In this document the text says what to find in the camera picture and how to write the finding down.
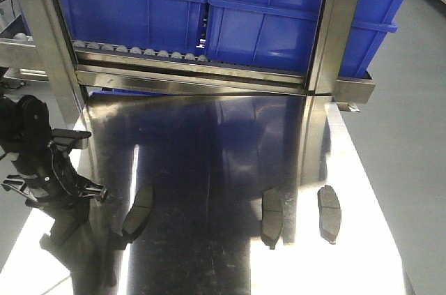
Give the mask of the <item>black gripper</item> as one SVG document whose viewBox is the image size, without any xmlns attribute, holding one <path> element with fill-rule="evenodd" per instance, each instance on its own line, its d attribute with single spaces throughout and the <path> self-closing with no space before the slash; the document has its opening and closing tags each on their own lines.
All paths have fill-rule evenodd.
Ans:
<svg viewBox="0 0 446 295">
<path fill-rule="evenodd" d="M 2 138 L 2 158 L 11 161 L 17 173 L 8 175 L 1 185 L 23 196 L 27 206 L 54 219 L 50 235 L 43 234 L 39 244 L 69 270 L 72 288 L 79 281 L 77 242 L 72 234 L 89 221 L 87 280 L 92 288 L 114 288 L 118 285 L 117 259 L 124 249 L 122 236 L 113 228 L 118 206 L 103 202 L 106 187 L 78 174 L 69 157 L 72 150 L 86 148 L 90 137 L 88 131 L 53 129 L 44 137 Z M 91 199 L 96 200 L 90 207 Z"/>
</svg>

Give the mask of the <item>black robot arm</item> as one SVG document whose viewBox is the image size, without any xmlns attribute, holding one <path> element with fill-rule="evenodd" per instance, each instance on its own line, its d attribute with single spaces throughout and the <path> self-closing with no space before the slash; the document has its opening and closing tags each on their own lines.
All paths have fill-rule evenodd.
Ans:
<svg viewBox="0 0 446 295">
<path fill-rule="evenodd" d="M 111 294 L 118 287 L 116 251 L 108 189 L 80 175 L 70 152 L 82 149 L 88 131 L 53 129 L 47 104 L 26 95 L 1 97 L 2 158 L 16 170 L 3 180 L 6 191 L 25 198 L 54 223 L 39 246 L 70 272 L 74 294 Z"/>
</svg>

